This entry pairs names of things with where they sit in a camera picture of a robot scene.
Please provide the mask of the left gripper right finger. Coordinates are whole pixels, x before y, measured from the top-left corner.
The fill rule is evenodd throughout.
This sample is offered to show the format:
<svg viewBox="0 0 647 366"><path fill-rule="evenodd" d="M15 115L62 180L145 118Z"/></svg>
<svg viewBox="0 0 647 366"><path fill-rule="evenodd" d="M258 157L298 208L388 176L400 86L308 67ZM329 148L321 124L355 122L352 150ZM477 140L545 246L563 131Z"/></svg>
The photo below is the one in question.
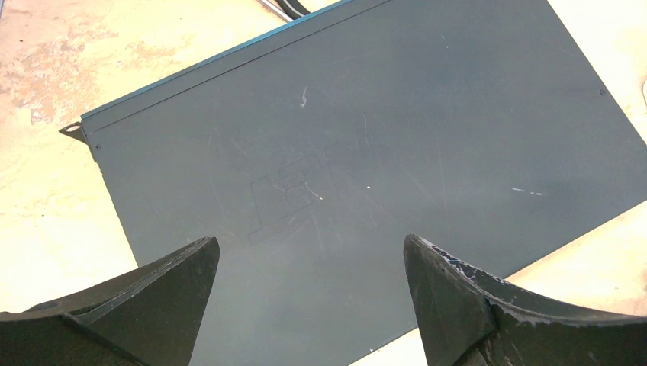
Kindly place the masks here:
<svg viewBox="0 0 647 366"><path fill-rule="evenodd" d="M429 365L644 365L646 319L562 302L414 234L407 283Z"/></svg>

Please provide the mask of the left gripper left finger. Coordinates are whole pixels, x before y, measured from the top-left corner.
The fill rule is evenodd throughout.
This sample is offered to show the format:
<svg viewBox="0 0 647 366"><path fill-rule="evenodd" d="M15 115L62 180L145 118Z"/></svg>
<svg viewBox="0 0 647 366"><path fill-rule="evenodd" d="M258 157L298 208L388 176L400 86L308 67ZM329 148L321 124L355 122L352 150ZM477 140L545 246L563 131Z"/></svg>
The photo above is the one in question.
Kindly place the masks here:
<svg viewBox="0 0 647 366"><path fill-rule="evenodd" d="M3 365L187 365L217 271L204 237L21 313L1 313Z"/></svg>

